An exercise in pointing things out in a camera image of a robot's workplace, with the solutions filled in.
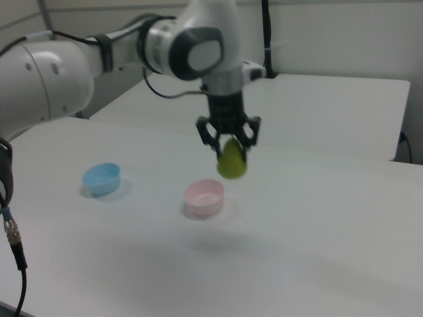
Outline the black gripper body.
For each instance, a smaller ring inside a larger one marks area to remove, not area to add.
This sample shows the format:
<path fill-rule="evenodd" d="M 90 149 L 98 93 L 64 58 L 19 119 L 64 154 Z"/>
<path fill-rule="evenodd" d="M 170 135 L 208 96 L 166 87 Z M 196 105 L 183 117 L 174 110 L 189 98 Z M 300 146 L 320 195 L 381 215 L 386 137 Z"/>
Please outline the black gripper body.
<path fill-rule="evenodd" d="M 247 115 L 242 92 L 226 96 L 209 95 L 208 106 L 208 123 L 218 135 L 245 135 Z"/>

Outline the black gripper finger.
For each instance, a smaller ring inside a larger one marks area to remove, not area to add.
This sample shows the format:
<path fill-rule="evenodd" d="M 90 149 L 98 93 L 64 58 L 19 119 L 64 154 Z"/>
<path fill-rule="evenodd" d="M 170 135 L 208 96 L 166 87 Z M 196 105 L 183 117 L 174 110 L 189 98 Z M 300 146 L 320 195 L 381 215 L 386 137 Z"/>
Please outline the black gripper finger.
<path fill-rule="evenodd" d="M 214 135 L 212 135 L 208 126 L 214 129 Z M 196 128 L 204 145 L 209 145 L 210 148 L 215 152 L 217 160 L 221 158 L 221 143 L 220 137 L 223 134 L 223 122 L 220 118 L 199 116 L 196 121 Z"/>
<path fill-rule="evenodd" d="M 243 116 L 236 125 L 235 137 L 241 144 L 244 162 L 247 162 L 247 152 L 249 149 L 257 144 L 260 124 L 261 117 Z"/>

